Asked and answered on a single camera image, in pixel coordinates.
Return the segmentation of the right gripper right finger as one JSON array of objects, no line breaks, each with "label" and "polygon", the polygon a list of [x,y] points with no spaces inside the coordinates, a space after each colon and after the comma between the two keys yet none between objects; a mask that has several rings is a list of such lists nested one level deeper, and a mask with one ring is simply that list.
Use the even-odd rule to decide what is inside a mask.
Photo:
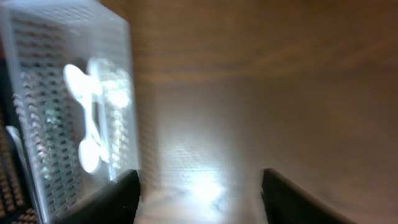
[{"label": "right gripper right finger", "polygon": [[262,175],[262,201],[269,224],[350,224],[274,169]]}]

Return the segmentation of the black plastic basket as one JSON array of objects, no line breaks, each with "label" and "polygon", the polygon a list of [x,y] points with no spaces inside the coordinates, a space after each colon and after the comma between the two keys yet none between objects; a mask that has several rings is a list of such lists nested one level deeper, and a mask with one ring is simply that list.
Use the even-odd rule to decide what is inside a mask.
[{"label": "black plastic basket", "polygon": [[11,131],[16,122],[12,114],[11,84],[7,65],[1,60],[1,223],[37,223],[38,218],[25,184],[21,160]]}]

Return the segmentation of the white plastic spoon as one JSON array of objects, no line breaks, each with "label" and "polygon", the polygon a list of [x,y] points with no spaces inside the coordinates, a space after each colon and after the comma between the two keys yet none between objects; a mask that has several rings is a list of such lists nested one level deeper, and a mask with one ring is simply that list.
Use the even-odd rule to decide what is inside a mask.
[{"label": "white plastic spoon", "polygon": [[85,136],[78,147],[78,157],[83,170],[94,174],[100,167],[101,138],[93,119],[92,103],[86,101],[81,104],[85,122]]},{"label": "white plastic spoon", "polygon": [[77,66],[67,64],[63,68],[63,77],[67,90],[83,108],[85,121],[85,138],[101,145],[101,138],[95,124],[93,105],[95,102],[95,88],[90,86],[92,78],[83,73]]}]

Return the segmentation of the clear plastic basket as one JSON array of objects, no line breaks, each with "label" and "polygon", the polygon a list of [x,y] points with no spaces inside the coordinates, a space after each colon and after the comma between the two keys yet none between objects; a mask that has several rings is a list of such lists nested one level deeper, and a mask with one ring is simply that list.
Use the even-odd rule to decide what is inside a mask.
[{"label": "clear plastic basket", "polygon": [[[61,223],[127,170],[138,170],[129,24],[99,1],[2,1],[1,40],[17,123],[11,135],[41,223]],[[94,174],[78,157],[83,108],[63,68],[88,75],[99,58],[110,162]]]}]

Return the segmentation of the white plastic spoon crossing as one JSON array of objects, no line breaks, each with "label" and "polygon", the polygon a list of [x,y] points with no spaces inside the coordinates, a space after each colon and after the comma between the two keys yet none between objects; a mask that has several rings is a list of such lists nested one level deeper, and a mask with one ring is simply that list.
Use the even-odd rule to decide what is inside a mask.
[{"label": "white plastic spoon crossing", "polygon": [[100,156],[106,163],[110,162],[108,147],[108,131],[106,127],[106,116],[104,113],[103,88],[100,82],[100,59],[92,57],[87,64],[87,72],[90,78],[90,85],[93,92],[93,102],[98,104],[98,134],[101,144]]}]

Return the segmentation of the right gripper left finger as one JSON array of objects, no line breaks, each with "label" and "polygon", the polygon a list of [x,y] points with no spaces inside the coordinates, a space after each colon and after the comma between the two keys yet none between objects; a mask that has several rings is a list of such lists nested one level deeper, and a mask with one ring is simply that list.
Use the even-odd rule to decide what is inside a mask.
[{"label": "right gripper left finger", "polygon": [[133,224],[141,196],[136,170],[127,170],[96,197],[60,220],[64,224]]}]

